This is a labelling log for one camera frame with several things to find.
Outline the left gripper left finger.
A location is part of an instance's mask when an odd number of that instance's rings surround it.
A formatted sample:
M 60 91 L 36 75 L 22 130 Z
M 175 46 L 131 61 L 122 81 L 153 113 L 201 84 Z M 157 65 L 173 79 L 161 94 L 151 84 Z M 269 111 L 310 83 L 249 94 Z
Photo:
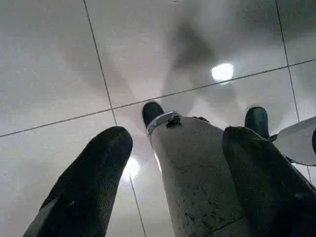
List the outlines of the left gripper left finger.
M 92 138 L 60 175 L 24 236 L 104 237 L 132 147 L 121 126 Z

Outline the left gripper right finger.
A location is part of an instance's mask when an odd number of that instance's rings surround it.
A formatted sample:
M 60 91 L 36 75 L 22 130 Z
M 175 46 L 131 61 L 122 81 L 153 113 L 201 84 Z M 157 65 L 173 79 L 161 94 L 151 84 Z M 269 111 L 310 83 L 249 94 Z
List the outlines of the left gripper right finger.
M 230 126 L 222 148 L 254 236 L 316 235 L 316 190 L 271 141 Z

